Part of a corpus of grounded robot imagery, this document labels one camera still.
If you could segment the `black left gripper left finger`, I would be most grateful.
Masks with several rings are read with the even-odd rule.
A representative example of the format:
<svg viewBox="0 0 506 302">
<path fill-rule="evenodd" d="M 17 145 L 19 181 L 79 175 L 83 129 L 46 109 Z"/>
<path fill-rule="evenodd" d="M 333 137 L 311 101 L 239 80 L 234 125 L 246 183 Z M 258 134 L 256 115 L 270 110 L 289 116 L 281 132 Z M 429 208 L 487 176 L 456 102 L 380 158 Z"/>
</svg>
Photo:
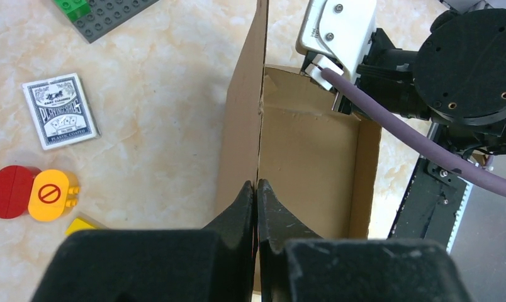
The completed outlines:
<svg viewBox="0 0 506 302">
<path fill-rule="evenodd" d="M 33 301 L 250 301 L 254 190 L 207 226 L 81 230 L 59 246 Z"/>
</svg>

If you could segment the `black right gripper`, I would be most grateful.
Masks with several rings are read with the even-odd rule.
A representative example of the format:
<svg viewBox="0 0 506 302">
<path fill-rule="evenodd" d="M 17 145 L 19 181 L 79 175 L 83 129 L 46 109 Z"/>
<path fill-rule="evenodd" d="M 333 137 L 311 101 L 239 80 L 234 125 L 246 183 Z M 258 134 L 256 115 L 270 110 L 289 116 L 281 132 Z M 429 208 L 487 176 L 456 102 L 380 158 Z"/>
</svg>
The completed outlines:
<svg viewBox="0 0 506 302">
<path fill-rule="evenodd" d="M 419 50 L 384 30 L 357 67 L 356 86 L 389 112 L 437 123 L 433 141 L 469 155 L 506 155 L 506 9 L 439 15 Z"/>
</svg>

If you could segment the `yellow rectangular block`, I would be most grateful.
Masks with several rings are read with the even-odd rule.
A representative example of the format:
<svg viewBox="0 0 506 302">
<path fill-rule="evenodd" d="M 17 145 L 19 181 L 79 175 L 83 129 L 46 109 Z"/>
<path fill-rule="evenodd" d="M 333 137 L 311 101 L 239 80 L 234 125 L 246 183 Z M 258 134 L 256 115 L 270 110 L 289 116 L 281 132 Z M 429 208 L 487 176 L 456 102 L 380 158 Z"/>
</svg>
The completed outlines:
<svg viewBox="0 0 506 302">
<path fill-rule="evenodd" d="M 65 236 L 70 236 L 75 232 L 83 230 L 100 230 L 105 228 L 106 227 L 102 223 L 99 223 L 90 218 L 78 216 L 74 218 L 74 220 L 70 223 L 64 234 Z"/>
</svg>

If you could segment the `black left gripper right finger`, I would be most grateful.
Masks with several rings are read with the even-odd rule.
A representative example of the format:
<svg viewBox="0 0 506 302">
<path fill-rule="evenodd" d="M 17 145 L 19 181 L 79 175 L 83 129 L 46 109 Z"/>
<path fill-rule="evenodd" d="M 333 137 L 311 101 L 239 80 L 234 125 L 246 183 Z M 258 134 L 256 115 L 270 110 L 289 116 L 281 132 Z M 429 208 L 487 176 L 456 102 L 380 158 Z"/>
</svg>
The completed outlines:
<svg viewBox="0 0 506 302">
<path fill-rule="evenodd" d="M 419 239 L 327 240 L 258 182 L 263 301 L 471 301 L 448 253 Z"/>
</svg>

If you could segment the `large cardboard box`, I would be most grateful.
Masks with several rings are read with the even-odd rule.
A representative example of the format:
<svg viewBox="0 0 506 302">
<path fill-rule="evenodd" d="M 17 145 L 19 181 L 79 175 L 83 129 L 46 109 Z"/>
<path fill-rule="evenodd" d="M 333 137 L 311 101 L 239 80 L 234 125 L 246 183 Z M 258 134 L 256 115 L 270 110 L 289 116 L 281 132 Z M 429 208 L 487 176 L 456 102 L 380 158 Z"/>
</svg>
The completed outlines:
<svg viewBox="0 0 506 302">
<path fill-rule="evenodd" d="M 380 126 L 331 110 L 334 96 L 291 67 L 266 65 L 269 3 L 256 13 L 227 91 L 216 213 L 266 179 L 323 238 L 368 237 Z"/>
</svg>

